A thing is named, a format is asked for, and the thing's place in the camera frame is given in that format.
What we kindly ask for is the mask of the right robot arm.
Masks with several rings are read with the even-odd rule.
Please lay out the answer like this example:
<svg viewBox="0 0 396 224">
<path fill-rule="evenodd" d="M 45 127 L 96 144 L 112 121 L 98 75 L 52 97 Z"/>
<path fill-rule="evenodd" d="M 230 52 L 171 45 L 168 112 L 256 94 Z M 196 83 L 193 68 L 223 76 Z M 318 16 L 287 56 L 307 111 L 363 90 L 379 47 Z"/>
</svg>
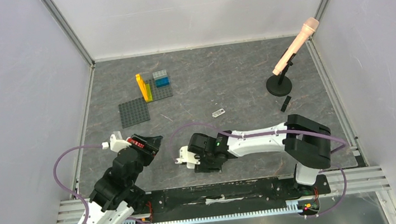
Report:
<svg viewBox="0 0 396 224">
<path fill-rule="evenodd" d="M 252 154 L 285 152 L 296 160 L 293 188 L 301 195 L 310 193 L 317 176 L 331 165 L 331 130 L 298 114 L 284 123 L 250 131 L 226 130 L 216 137 L 194 133 L 179 151 L 177 164 L 196 173 L 219 172 L 229 159 Z"/>
</svg>

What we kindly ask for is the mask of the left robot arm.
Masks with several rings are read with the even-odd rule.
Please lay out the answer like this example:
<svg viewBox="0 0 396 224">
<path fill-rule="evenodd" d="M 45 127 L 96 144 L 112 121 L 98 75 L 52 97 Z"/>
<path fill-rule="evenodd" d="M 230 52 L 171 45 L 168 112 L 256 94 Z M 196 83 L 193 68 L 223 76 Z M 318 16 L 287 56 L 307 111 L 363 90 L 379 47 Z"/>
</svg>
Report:
<svg viewBox="0 0 396 224">
<path fill-rule="evenodd" d="M 116 152 L 117 156 L 112 166 L 95 183 L 87 199 L 59 184 L 84 205 L 84 212 L 77 224 L 122 224 L 133 213 L 142 213 L 147 204 L 146 192 L 135 183 L 139 174 L 159 152 L 162 139 L 162 136 L 136 134 L 123 139 L 117 131 L 108 142 L 91 144 L 90 148 L 109 149 Z"/>
</svg>

